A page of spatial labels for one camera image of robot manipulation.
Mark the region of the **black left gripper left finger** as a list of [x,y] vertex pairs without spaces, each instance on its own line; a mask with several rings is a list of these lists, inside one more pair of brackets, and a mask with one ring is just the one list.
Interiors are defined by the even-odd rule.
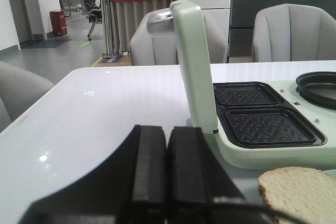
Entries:
[[100,165],[31,204],[20,223],[164,223],[166,141],[136,125]]

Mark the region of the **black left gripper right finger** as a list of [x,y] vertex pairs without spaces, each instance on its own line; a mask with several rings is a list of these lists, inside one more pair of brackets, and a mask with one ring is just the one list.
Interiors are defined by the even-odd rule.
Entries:
[[262,223],[257,212],[214,206],[214,197],[245,198],[214,156],[201,129],[175,127],[167,154],[169,223]]

